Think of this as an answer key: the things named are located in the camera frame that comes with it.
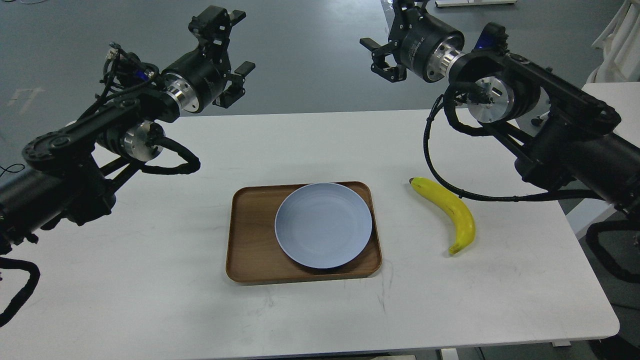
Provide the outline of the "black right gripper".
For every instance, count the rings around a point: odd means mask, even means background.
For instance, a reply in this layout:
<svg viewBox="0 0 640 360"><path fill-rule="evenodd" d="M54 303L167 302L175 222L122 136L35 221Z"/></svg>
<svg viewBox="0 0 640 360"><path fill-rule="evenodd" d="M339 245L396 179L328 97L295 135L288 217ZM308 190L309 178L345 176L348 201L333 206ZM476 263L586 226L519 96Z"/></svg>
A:
<svg viewBox="0 0 640 360"><path fill-rule="evenodd" d="M387 44L371 38L359 43L370 52L371 71L391 82L406 80L407 70L425 82L438 82L446 75L442 65L450 50L461 51L465 39L461 31L429 14L429 0L393 0L393 23ZM393 55L391 66L386 58Z"/></svg>

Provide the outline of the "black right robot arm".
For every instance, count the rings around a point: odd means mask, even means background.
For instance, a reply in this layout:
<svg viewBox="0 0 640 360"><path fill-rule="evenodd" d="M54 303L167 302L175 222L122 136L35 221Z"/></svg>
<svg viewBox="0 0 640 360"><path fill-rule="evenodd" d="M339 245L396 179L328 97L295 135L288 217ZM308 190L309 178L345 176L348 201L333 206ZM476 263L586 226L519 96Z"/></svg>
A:
<svg viewBox="0 0 640 360"><path fill-rule="evenodd" d="M387 42L359 43L370 53L371 71L404 81L408 72L428 84L448 80L435 100L423 131L423 156L430 172L455 200L546 202L598 199L625 215L591 224L585 242L618 280L638 283L639 275L620 265L599 240L609 231L639 230L639 148L615 134L621 116L603 100L508 48L503 25L489 22L473 49L464 52L464 34L430 14L425 4L394 0ZM451 128L471 137L493 137L515 155L514 166L542 193L487 196L447 182L435 170L429 141L443 111Z"/></svg>

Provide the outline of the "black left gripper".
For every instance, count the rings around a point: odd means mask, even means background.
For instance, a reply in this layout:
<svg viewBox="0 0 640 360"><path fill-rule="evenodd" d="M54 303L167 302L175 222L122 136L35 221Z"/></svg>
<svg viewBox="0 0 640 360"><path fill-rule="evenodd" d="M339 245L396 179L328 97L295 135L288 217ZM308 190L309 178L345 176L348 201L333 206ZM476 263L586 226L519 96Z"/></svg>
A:
<svg viewBox="0 0 640 360"><path fill-rule="evenodd" d="M246 94L246 77L256 64L244 61L233 73L228 55L231 30L247 16L245 11L227 11L208 6L193 16L189 31L198 48L179 57L162 71L165 91L182 110L201 113L208 105L228 109Z"/></svg>

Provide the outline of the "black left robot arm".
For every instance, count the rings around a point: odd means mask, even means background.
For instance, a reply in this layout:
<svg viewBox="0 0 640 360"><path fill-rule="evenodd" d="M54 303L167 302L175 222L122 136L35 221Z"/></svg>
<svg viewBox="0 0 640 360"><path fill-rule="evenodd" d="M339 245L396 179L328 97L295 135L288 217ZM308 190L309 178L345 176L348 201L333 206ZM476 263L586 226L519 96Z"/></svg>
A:
<svg viewBox="0 0 640 360"><path fill-rule="evenodd" d="M194 50L164 70L110 43L102 69L103 91L77 120L35 137L22 150L25 168L1 187L1 268L29 277L1 313L6 325L32 296L41 272L27 260L6 257L24 241L36 244L36 230L51 230L62 219L78 226L109 215L115 193L135 173L192 174L199 158L167 137L161 122L206 106L228 109L245 95L255 64L231 69L228 47L242 10L208 6L188 29Z"/></svg>

